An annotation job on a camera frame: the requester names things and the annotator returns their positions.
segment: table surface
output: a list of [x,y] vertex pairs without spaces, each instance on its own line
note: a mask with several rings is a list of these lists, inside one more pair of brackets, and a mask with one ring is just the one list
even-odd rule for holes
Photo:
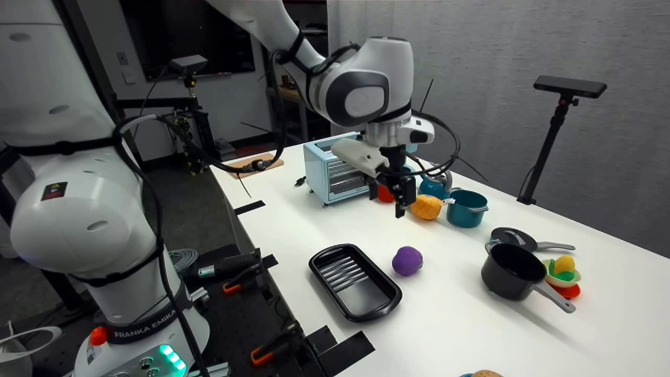
[[[328,324],[336,339],[365,332],[374,352],[341,376],[462,376],[491,369],[504,377],[670,376],[670,259],[455,175],[455,187],[484,193],[490,211],[482,227],[455,228],[395,221],[393,205],[349,199],[322,208],[303,176],[303,148],[282,154],[282,168],[244,179],[214,169],[232,208],[263,202],[240,213],[251,242],[275,253],[272,276],[305,334]],[[582,296],[575,313],[532,294],[525,302],[491,296],[482,282],[484,244],[497,227],[524,228],[542,242],[578,247]],[[385,319],[347,322],[309,272],[309,258],[335,244],[356,244],[402,289]],[[402,279],[391,258],[402,245],[422,253],[419,274]]]

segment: teal bowl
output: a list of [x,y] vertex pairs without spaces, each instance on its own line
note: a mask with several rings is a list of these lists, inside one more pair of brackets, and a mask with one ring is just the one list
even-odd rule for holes
[[437,198],[440,202],[443,202],[448,198],[448,187],[445,187],[445,182],[422,176],[422,181],[419,184],[419,196],[430,196],[430,198]]
[[488,211],[488,199],[474,190],[455,190],[448,202],[445,221],[459,228],[480,227],[484,211]]

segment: cable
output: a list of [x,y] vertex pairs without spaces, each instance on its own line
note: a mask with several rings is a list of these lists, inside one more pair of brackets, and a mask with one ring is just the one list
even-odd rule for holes
[[469,169],[474,169],[488,184],[488,179],[477,168],[474,168],[474,163],[465,161],[460,155],[456,160]]
[[[122,125],[115,127],[115,136],[118,136],[118,141],[120,141],[120,143],[115,143],[115,150],[118,150],[118,155],[122,157],[122,161],[141,179],[143,187],[149,190],[149,198],[151,198],[151,203],[152,203],[152,211],[154,211],[154,231],[152,231],[152,232],[154,232],[154,236],[156,236],[156,247],[162,247],[162,244],[163,244],[163,210],[162,210],[162,202],[159,202],[152,184],[149,182],[147,175],[145,175],[145,171],[132,161],[132,157],[127,155],[127,150],[125,150],[125,147],[123,147],[123,143],[122,143],[122,135],[120,135],[120,131],[123,131],[123,125],[125,125],[125,124],[122,124]],[[163,249],[159,252],[159,274],[162,274],[162,286],[163,286],[163,289],[165,289],[165,296],[167,296],[167,299],[170,299],[170,305],[173,308],[176,319],[177,319],[177,322],[180,322],[180,327],[183,327],[183,334],[184,334],[184,338],[187,338],[188,349],[190,349],[194,362],[199,365],[201,376],[202,376],[202,377],[210,377],[210,371],[208,371],[208,366],[205,366],[205,362],[202,362],[202,354],[201,354],[201,349],[199,349],[199,345],[196,345],[196,342],[194,342],[193,329],[190,329],[190,324],[188,324],[183,308],[177,305],[177,302],[176,302],[176,298],[173,298],[173,294],[172,294],[172,289],[170,289],[167,270],[165,270],[165,252],[163,252]]]
[[424,108],[424,100],[428,100],[428,97],[431,95],[431,90],[434,90],[434,77],[431,77],[431,83],[428,83],[428,90],[424,90],[424,95],[422,95],[422,100],[421,100],[421,108],[419,108],[419,112],[422,112],[422,108]]
[[118,135],[125,135],[129,127],[135,127],[138,124],[154,120],[154,117],[156,117],[154,113],[129,117],[120,125]]
[[165,124],[167,127],[172,127],[172,132],[184,143],[184,147],[188,148],[188,154],[217,169],[231,171],[231,175],[249,175],[249,171],[263,171],[268,166],[272,166],[281,154],[284,150],[284,138],[281,136],[275,148],[275,157],[263,161],[263,160],[253,160],[249,166],[244,168],[232,168],[232,166],[224,166],[221,161],[217,161],[216,157],[208,155],[205,150],[201,150],[190,138],[188,135],[184,135],[184,131],[176,127],[167,117],[156,117],[162,124]]
[[141,115],[145,113],[145,108],[147,108],[147,100],[149,100],[151,92],[152,92],[154,86],[165,77],[165,73],[167,73],[167,67],[162,67],[159,75],[151,81],[151,86],[149,86],[149,90],[147,90],[147,97],[145,97],[145,100],[143,100],[143,105],[141,105]]
[[314,67],[309,67],[309,70],[303,70],[303,73],[305,73],[305,95],[303,95],[303,98],[305,98],[305,102],[307,102],[307,110],[314,110],[311,97],[309,97],[309,92],[311,92],[311,79],[314,79],[316,75],[325,73],[327,70],[331,70],[331,66],[335,66],[335,64],[336,64],[346,53],[349,53],[349,51],[360,51],[360,46],[357,46],[357,44],[341,46],[341,49],[332,51],[332,55],[327,57],[322,64],[318,64],[318,66],[314,66]]
[[266,135],[275,135],[272,131],[266,131],[266,127],[256,125],[256,124],[249,124],[249,121],[240,121],[240,125],[244,125],[244,127],[253,127],[253,131],[262,131],[262,132],[266,132]]
[[421,171],[412,171],[412,175],[431,175],[431,171],[443,175],[445,169],[451,169],[451,168],[455,166],[455,161],[456,161],[459,155],[460,155],[460,138],[459,138],[456,132],[455,132],[451,125],[445,125],[440,117],[430,115],[430,113],[421,113],[421,112],[415,112],[415,115],[431,121],[434,125],[437,125],[437,127],[442,127],[442,131],[445,131],[445,132],[452,136],[452,141],[455,141],[455,150],[452,150],[452,155],[451,155],[443,163],[437,163],[437,166],[434,166],[434,168],[428,168],[428,169],[421,169]]
[[163,296],[162,299],[156,299],[152,305],[149,305],[143,315],[138,315],[127,327],[135,324],[141,319],[145,319],[151,311],[154,311],[159,303],[163,303],[167,299],[167,296]]
[[147,108],[147,100],[151,97],[151,92],[154,90],[154,86],[165,77],[167,73],[167,67],[163,66],[162,72],[159,72],[159,77],[151,81],[149,90],[147,90],[147,97],[143,100],[143,108],[141,108],[141,115],[145,113],[145,108]]
[[244,181],[238,176],[238,171],[236,171],[235,176],[236,176],[236,181],[242,184],[242,189],[244,189],[246,198],[251,199],[251,196],[249,196],[249,190],[246,190]]
[[412,160],[421,168],[421,171],[424,171],[424,166],[421,160],[417,160],[415,155],[407,155],[407,157]]

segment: black baking tray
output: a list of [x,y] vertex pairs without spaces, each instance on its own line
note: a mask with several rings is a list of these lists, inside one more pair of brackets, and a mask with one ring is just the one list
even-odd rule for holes
[[380,319],[402,299],[400,287],[352,244],[318,252],[309,269],[353,322]]

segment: black pot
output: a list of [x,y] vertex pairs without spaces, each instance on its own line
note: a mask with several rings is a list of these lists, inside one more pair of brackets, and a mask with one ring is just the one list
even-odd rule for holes
[[561,311],[574,313],[574,303],[561,298],[546,280],[545,264],[524,247],[500,244],[488,252],[482,269],[484,286],[500,298],[521,302],[539,291]]

